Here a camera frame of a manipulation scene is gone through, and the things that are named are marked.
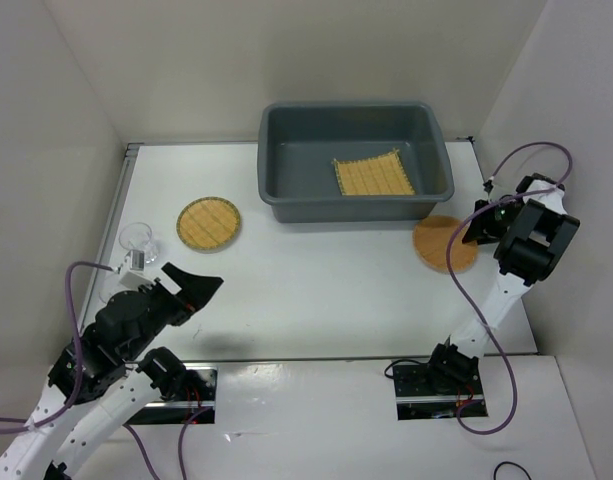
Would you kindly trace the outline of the round orange woven basket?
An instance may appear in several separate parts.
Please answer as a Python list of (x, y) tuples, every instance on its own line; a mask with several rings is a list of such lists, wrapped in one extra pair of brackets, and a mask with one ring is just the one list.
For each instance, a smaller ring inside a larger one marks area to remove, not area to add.
[[(460, 220), (446, 215), (431, 215), (419, 221), (412, 233), (413, 248), (420, 260), (432, 270), (448, 273), (446, 250), (451, 235), (460, 225)], [(463, 243), (460, 232), (451, 248), (451, 266), (455, 273), (473, 266), (478, 256), (476, 242)]]

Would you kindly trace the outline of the square woven bamboo mat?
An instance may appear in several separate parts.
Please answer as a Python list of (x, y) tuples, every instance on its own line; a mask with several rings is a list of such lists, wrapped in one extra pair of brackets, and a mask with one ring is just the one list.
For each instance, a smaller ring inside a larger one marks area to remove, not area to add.
[(405, 172), (400, 152), (392, 149), (359, 160), (333, 160), (343, 196), (414, 196), (416, 191)]

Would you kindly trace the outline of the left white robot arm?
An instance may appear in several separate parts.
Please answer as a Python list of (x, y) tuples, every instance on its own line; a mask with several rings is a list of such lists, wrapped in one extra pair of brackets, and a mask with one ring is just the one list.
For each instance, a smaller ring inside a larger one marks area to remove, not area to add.
[(222, 286), (215, 276), (187, 273), (171, 263), (155, 278), (121, 276), (121, 290), (73, 339), (50, 368), (29, 418), (10, 429), (0, 479), (69, 479), (110, 435), (147, 404), (186, 397), (201, 411), (204, 380), (168, 348), (150, 345), (166, 327), (180, 327)]

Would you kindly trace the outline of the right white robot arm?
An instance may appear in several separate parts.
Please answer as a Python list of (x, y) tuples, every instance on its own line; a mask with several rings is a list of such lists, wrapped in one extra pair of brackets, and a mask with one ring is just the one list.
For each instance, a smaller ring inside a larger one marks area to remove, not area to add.
[(473, 307), (475, 317), (434, 348), (424, 369), (429, 389), (445, 393), (470, 383), (511, 307), (554, 271), (580, 227), (564, 209), (564, 195), (563, 185), (534, 173), (515, 194), (479, 202), (468, 226), (458, 229), (466, 240), (496, 245), (497, 274), (483, 304)]

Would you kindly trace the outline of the grey plastic bin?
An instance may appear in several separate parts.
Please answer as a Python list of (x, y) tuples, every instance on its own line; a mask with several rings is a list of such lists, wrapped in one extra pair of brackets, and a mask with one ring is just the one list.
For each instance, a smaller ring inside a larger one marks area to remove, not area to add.
[[(341, 170), (390, 155), (412, 194), (350, 195)], [(441, 128), (419, 101), (279, 102), (258, 135), (258, 191), (281, 223), (419, 220), (455, 186)]]

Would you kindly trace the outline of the round green-rimmed bamboo tray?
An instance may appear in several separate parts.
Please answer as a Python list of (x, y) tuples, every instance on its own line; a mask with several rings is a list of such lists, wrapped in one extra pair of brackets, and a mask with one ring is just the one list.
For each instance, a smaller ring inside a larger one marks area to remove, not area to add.
[(237, 207), (222, 197), (202, 197), (185, 206), (176, 232), (187, 247), (202, 252), (219, 250), (238, 235), (242, 217)]

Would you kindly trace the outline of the clear glass cup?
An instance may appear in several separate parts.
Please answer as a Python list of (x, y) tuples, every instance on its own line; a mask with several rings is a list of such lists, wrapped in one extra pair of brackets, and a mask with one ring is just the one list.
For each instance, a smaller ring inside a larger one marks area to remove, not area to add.
[(99, 290), (99, 299), (103, 304), (107, 304), (109, 300), (121, 290), (120, 283), (115, 279), (106, 279)]
[(139, 250), (147, 265), (153, 265), (159, 256), (159, 247), (152, 228), (144, 222), (126, 225), (119, 233), (119, 243), (125, 250)]

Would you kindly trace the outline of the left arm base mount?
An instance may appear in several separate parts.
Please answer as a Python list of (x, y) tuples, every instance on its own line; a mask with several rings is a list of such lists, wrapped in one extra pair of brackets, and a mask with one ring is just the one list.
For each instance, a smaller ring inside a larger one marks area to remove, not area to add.
[(130, 426), (214, 424), (218, 384), (215, 365), (186, 363), (189, 379), (169, 398), (149, 402), (127, 422)]

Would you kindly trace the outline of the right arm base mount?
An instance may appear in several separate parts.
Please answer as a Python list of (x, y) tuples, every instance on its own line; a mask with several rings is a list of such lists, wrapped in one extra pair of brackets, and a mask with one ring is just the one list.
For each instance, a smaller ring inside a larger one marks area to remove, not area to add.
[(394, 388), (397, 419), (431, 420), (462, 417), (487, 417), (483, 387), (478, 373), (460, 383), (431, 373), (427, 363), (413, 358), (391, 361), (384, 376)]

